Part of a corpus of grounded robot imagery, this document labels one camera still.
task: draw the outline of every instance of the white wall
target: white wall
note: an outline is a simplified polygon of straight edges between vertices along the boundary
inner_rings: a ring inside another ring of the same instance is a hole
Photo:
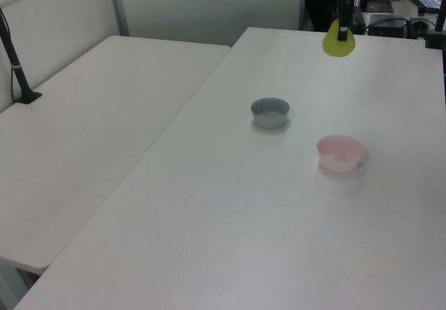
[[[32,89],[106,37],[118,35],[112,0],[20,0],[3,12]],[[19,96],[16,81],[15,87]],[[11,104],[10,63],[0,45],[0,111]]]
[[[299,29],[303,0],[122,0],[131,36],[232,46],[249,26]]]

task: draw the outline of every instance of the black lamp stand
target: black lamp stand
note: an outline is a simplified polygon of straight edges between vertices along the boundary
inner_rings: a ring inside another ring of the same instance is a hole
[[[42,93],[34,92],[29,88],[28,81],[26,80],[25,74],[22,69],[22,64],[19,62],[17,53],[15,52],[13,42],[11,40],[10,31],[6,25],[6,21],[3,18],[3,12],[0,8],[0,37],[5,47],[6,53],[8,54],[9,61],[11,62],[11,68],[14,70],[17,81],[19,82],[20,89],[22,89],[22,97],[16,102],[30,104],[34,100],[42,96]]]

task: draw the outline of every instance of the table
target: table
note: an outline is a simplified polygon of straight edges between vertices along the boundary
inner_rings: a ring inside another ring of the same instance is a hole
[[[228,50],[110,37],[0,114],[0,262],[44,272]]]
[[[322,39],[249,28],[17,310],[442,309],[441,52]],[[268,96],[287,126],[253,126]],[[334,133],[367,149],[351,173],[318,165]]]
[[[392,1],[392,6],[393,6],[393,10],[394,10],[393,13],[363,13],[364,19],[366,21],[366,25],[369,24],[369,19],[370,19],[371,14],[399,15],[399,16],[405,17],[406,19],[410,19],[412,17],[418,17],[417,16],[418,6],[415,5],[410,0]],[[432,23],[435,24],[436,20],[437,20],[437,14],[426,14],[426,18],[428,18],[429,21],[431,21]]]

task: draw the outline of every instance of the white table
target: white table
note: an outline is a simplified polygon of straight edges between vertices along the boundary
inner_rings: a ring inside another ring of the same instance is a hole
[[[228,50],[111,37],[0,114],[0,262],[44,272]]]
[[[248,29],[17,309],[443,309],[441,53],[322,38]],[[286,127],[252,125],[268,96]],[[318,165],[334,133],[359,169]]]

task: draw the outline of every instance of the bowl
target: bowl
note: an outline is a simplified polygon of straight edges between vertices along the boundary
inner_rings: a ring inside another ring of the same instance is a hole
[[[260,99],[251,105],[254,123],[267,129],[283,126],[289,110],[289,104],[278,98]]]
[[[321,164],[336,172],[347,172],[356,168],[365,153],[360,141],[343,134],[323,137],[318,142]]]

